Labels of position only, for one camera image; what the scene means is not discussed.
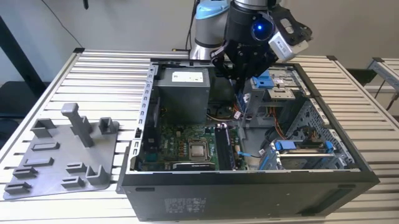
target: blue tab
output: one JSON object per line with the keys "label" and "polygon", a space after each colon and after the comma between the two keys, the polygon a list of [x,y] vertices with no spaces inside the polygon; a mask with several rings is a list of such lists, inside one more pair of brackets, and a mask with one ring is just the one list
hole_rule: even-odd
{"label": "blue tab", "polygon": [[260,78],[260,79],[269,79],[269,72],[268,72],[268,70],[265,70],[257,78]]}
{"label": "blue tab", "polygon": [[325,141],[324,145],[327,148],[325,153],[332,153],[333,152],[333,144],[329,141]]}
{"label": "blue tab", "polygon": [[237,152],[237,154],[241,155],[241,156],[251,156],[249,153]]}
{"label": "blue tab", "polygon": [[269,77],[268,70],[265,70],[261,75],[256,78],[252,78],[255,87],[259,89],[272,89],[275,86],[275,83]]}
{"label": "blue tab", "polygon": [[281,144],[279,141],[275,143],[275,149],[276,151],[281,150]]}
{"label": "blue tab", "polygon": [[280,144],[283,150],[296,149],[296,145],[292,141],[280,141]]}

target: table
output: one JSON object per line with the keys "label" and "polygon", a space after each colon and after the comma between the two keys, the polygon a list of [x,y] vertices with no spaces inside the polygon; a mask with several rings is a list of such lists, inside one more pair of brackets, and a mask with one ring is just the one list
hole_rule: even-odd
{"label": "table", "polygon": [[[139,223],[125,195],[115,192],[123,152],[133,138],[139,105],[151,57],[188,58],[187,52],[85,50],[73,53],[41,98],[0,150],[0,194],[32,140],[37,118],[68,124],[60,108],[79,103],[89,121],[112,117],[120,122],[113,157],[112,184],[101,191],[49,195],[4,201],[0,221],[19,224]],[[399,222],[399,124],[337,61],[324,56],[299,56],[300,63],[340,125],[380,178],[380,184],[325,218],[215,220],[207,223],[328,223],[373,224]],[[180,223],[204,223],[189,221]]]}

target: label sticker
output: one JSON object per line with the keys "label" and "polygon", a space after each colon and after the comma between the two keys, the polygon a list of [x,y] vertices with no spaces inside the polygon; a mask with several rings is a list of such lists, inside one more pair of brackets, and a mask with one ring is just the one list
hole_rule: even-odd
{"label": "label sticker", "polygon": [[263,155],[265,153],[264,149],[259,150],[259,154]]}
{"label": "label sticker", "polygon": [[203,83],[201,72],[175,71],[172,74],[172,82]]}
{"label": "label sticker", "polygon": [[164,206],[167,213],[203,213],[207,198],[165,198]]}
{"label": "label sticker", "polygon": [[239,119],[239,117],[241,116],[241,113],[240,113],[240,111],[237,111],[236,113],[235,113],[235,119]]}

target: cable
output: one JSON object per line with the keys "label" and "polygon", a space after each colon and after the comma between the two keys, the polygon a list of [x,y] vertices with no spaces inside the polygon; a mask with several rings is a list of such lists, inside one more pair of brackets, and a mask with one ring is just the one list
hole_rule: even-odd
{"label": "cable", "polygon": [[375,93],[375,96],[373,96],[375,99],[376,99],[376,96],[377,96],[379,93],[380,93],[380,89],[381,89],[381,87],[383,87],[384,84],[385,84],[385,80],[381,82],[381,84],[380,84],[380,88],[379,88],[379,90],[377,90],[376,93]]}
{"label": "cable", "polygon": [[189,49],[192,49],[192,44],[191,44],[191,28],[192,28],[192,22],[193,22],[193,16],[196,12],[196,7],[200,3],[200,0],[193,0],[193,5],[192,5],[192,12],[191,12],[191,21],[189,21],[189,28],[187,32],[187,38],[185,38],[185,50],[188,50],[187,44],[189,43]]}
{"label": "cable", "polygon": [[236,109],[237,112],[240,112],[236,104],[233,104],[233,108]]}
{"label": "cable", "polygon": [[48,4],[44,2],[44,0],[41,0],[41,2],[44,3],[44,5],[48,7],[51,13],[55,15],[59,23],[61,24],[61,27],[65,29],[65,31],[69,33],[69,35],[73,37],[75,41],[77,42],[79,46],[83,48],[80,42],[77,41],[76,37],[72,35],[72,33],[69,32],[69,30],[65,28],[64,24],[61,23],[61,20],[59,19],[57,15],[55,14],[55,12],[52,11],[51,7],[48,6]]}
{"label": "cable", "polygon": [[255,155],[252,155],[249,153],[244,153],[244,152],[237,152],[237,154],[241,155],[241,156],[251,156],[253,158],[261,158],[261,156],[255,156]]}
{"label": "cable", "polygon": [[272,113],[273,113],[273,117],[275,117],[275,130],[276,130],[277,134],[280,135],[281,139],[285,140],[287,137],[283,134],[283,131],[281,131],[281,128],[280,128],[280,125],[279,125],[279,121],[276,119],[276,114],[275,114],[275,108],[273,107],[272,107]]}
{"label": "cable", "polygon": [[212,116],[208,115],[208,114],[207,114],[207,117],[211,118],[211,119],[215,120],[215,121],[221,121],[221,122],[224,122],[224,121],[232,121],[231,119],[229,119],[229,120],[225,120],[225,119],[217,119],[217,118],[212,117]]}
{"label": "cable", "polygon": [[267,161],[268,161],[268,156],[264,158],[263,163],[259,167],[259,170],[263,170]]}
{"label": "cable", "polygon": [[388,107],[387,107],[387,111],[391,109],[391,107],[392,107],[392,105],[394,105],[394,102],[395,102],[395,100],[391,100],[391,102],[389,102],[389,104],[388,104]]}

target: power supply label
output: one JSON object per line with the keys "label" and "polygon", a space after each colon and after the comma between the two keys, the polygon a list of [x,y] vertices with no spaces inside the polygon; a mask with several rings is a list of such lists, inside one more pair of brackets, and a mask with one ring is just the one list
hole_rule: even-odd
{"label": "power supply label", "polygon": [[203,83],[203,74],[201,72],[175,71],[172,74],[172,82]]}

